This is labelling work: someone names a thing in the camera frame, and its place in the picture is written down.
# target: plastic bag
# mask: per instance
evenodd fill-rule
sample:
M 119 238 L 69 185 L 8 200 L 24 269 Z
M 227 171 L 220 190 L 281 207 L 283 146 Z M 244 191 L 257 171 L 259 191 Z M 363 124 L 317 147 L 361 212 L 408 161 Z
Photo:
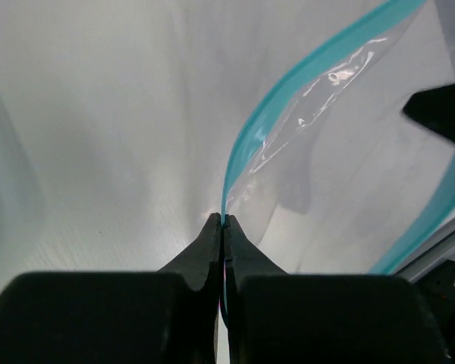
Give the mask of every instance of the plastic bag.
M 174 258 L 262 96 L 383 1 L 0 2 L 0 292 Z
M 241 130 L 222 207 L 282 268 L 390 273 L 455 206 L 455 146 L 400 114 L 414 92 L 455 81 L 439 11 L 376 8 L 286 74 Z

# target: white backdrop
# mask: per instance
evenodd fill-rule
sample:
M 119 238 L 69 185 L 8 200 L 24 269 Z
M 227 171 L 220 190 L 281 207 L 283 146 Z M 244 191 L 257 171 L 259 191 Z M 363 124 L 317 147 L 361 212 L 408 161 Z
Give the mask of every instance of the white backdrop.
M 0 0 L 0 290 L 163 266 L 219 211 L 261 98 L 381 2 Z

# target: transparent plastic bag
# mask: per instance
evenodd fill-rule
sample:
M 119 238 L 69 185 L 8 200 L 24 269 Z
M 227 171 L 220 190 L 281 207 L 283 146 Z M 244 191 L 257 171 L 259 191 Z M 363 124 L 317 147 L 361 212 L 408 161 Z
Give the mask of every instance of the transparent plastic bag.
M 455 206 L 455 146 L 400 114 L 414 92 L 455 81 L 438 10 L 376 8 L 285 75 L 241 130 L 222 207 L 282 268 L 389 273 Z

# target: white surface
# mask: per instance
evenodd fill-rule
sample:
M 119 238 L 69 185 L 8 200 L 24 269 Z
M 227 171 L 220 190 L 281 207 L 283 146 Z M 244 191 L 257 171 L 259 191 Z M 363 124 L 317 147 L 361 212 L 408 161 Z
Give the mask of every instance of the white surface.
M 165 264 L 262 96 L 378 3 L 0 0 L 0 290 Z
M 218 357 L 216 359 L 217 364 L 229 364 L 228 329 L 224 325 L 221 316 L 219 316 L 218 323 Z

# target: teal zipper seal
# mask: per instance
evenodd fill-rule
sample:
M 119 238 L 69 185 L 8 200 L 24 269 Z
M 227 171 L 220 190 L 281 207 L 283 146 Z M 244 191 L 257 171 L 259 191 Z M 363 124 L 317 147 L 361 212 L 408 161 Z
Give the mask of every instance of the teal zipper seal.
M 389 0 L 385 2 L 329 39 L 278 81 L 248 118 L 234 142 L 227 163 L 222 190 L 221 221 L 223 224 L 229 191 L 249 160 L 262 146 L 282 111 L 296 92 L 370 39 L 398 25 L 399 22 L 422 6 L 425 1 Z M 390 273 L 422 243 L 425 237 L 438 227 L 454 206 L 455 156 L 422 214 L 370 272 Z

